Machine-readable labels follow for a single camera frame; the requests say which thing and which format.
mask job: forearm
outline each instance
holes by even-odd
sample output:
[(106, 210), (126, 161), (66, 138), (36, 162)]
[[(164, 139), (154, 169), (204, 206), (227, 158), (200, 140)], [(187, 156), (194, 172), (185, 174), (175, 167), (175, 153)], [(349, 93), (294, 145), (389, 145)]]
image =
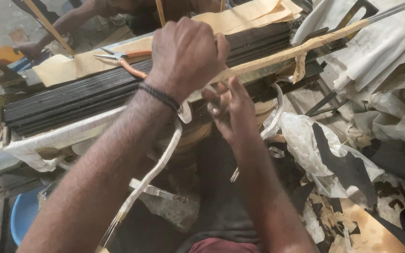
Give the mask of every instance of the forearm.
[(143, 90), (62, 180), (19, 252), (94, 252), (172, 110)]
[(286, 195), (259, 135), (233, 147), (248, 213), (269, 252), (312, 252), (301, 219)]
[[(77, 27), (81, 26), (88, 19), (92, 18), (95, 15), (96, 13), (89, 14), (82, 12), (79, 8), (72, 9), (63, 16), (61, 16), (53, 24), (53, 26), (60, 35), (64, 35), (67, 32), (73, 32)], [(37, 47), (44, 48), (54, 39), (55, 39), (54, 36), (48, 32), (37, 42)]]

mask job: person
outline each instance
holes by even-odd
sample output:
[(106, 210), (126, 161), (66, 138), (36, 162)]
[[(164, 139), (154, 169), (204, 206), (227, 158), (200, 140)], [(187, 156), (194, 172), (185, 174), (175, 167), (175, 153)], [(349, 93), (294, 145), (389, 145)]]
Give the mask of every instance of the person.
[[(180, 104), (191, 92), (203, 88), (226, 68), (228, 52), (229, 43), (224, 35), (219, 34), (215, 43), (209, 25), (187, 17), (177, 23), (168, 22), (163, 29), (154, 32), (153, 68), (140, 85), (164, 93)], [(184, 242), (189, 247), (185, 251), (178, 249), (178, 252), (258, 252), (258, 243), (266, 252), (314, 252), (257, 131), (254, 104), (245, 88), (236, 78), (231, 78), (228, 89), (221, 84), (215, 86), (215, 89), (218, 93), (205, 89), (203, 94), (210, 101), (208, 110), (226, 146), (214, 146), (213, 149), (222, 151), (231, 148), (234, 161), (228, 160), (224, 165), (229, 165), (233, 170), (233, 166), (239, 167), (239, 186), (243, 189), (246, 208), (236, 204), (239, 202), (235, 199), (215, 197), (213, 201), (231, 207), (231, 216), (226, 212), (213, 212), (203, 204), (199, 220), (205, 222), (195, 228), (202, 232), (193, 233)], [(138, 172), (142, 158), (172, 117), (176, 117), (176, 111), (169, 103), (161, 101), (155, 93), (139, 89), (126, 110), (60, 182), (33, 221), (18, 253), (95, 252), (130, 193), (127, 182)], [(202, 158), (206, 165), (214, 163), (207, 157)], [(225, 176), (224, 179), (213, 180), (229, 181), (230, 175)], [(206, 191), (218, 191), (214, 187), (203, 188)], [(131, 212), (135, 212), (135, 205), (140, 202), (135, 202)], [(244, 224), (253, 225), (254, 231), (235, 228), (240, 227), (238, 223), (235, 223), (234, 229), (242, 230), (242, 237), (250, 238), (250, 241), (229, 241), (233, 237), (204, 232), (208, 231), (208, 227), (217, 227), (218, 222), (238, 219), (239, 215), (234, 213), (236, 209), (247, 211), (250, 220)], [(131, 215), (134, 215), (131, 212), (126, 217), (128, 222), (137, 222), (140, 227), (146, 227), (143, 221), (129, 221)], [(227, 228), (218, 226), (216, 230)], [(167, 233), (158, 234), (153, 230), (135, 230), (130, 233), (134, 239), (138, 234), (158, 239), (168, 236)], [(146, 249), (128, 251), (151, 252)]]
[[(176, 22), (190, 12), (219, 12), (220, 5), (219, 0), (162, 0), (165, 20)], [(79, 8), (58, 18), (53, 26), (59, 34), (64, 35), (96, 15), (108, 18), (116, 14), (129, 15), (127, 25), (137, 36), (153, 32), (161, 25), (155, 0), (87, 0)], [(53, 40), (54, 36), (47, 33), (38, 41), (14, 47), (14, 51), (22, 52), (31, 60), (38, 60), (42, 49)]]

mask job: blue bucket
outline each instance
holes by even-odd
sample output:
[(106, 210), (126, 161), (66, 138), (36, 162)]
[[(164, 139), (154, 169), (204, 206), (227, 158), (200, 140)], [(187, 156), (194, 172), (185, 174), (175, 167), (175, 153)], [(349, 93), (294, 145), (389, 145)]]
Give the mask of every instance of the blue bucket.
[(15, 201), (12, 217), (10, 218), (10, 231), (15, 243), (20, 246), (27, 230), (38, 214), (37, 193), (44, 187), (38, 187), (29, 192), (18, 195)]

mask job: wooden stick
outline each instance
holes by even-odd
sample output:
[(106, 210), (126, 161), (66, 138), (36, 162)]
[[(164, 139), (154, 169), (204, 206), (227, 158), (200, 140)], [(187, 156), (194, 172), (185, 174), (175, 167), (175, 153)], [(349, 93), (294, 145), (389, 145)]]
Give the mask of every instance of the wooden stick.
[(225, 8), (226, 5), (226, 0), (221, 0), (221, 8), (220, 8), (220, 12), (222, 12)]
[(45, 18), (45, 16), (43, 16), (43, 14), (40, 12), (37, 6), (35, 6), (35, 4), (32, 3), (32, 0), (23, 0), (23, 1), (31, 9), (31, 11), (34, 12), (34, 14), (38, 17), (38, 20), (48, 30), (48, 32), (50, 32), (71, 55), (75, 55), (76, 53), (73, 51), (73, 49), (70, 48), (70, 46), (65, 42), (62, 36), (60, 36), (60, 34), (56, 31), (54, 26), (51, 25), (51, 23)]
[(157, 11), (159, 12), (160, 23), (165, 26), (165, 15), (163, 14), (162, 0), (156, 0)]

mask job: black pants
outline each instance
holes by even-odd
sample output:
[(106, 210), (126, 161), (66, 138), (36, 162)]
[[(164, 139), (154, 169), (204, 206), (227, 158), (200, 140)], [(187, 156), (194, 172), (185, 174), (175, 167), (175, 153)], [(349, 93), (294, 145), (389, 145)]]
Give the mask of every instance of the black pants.
[(198, 144), (196, 152), (201, 205), (198, 221), (190, 232), (179, 232), (137, 200), (109, 247), (110, 253), (186, 253), (194, 243), (207, 238), (259, 244), (243, 205), (239, 182), (230, 182), (237, 164), (228, 143), (213, 129), (211, 136)]

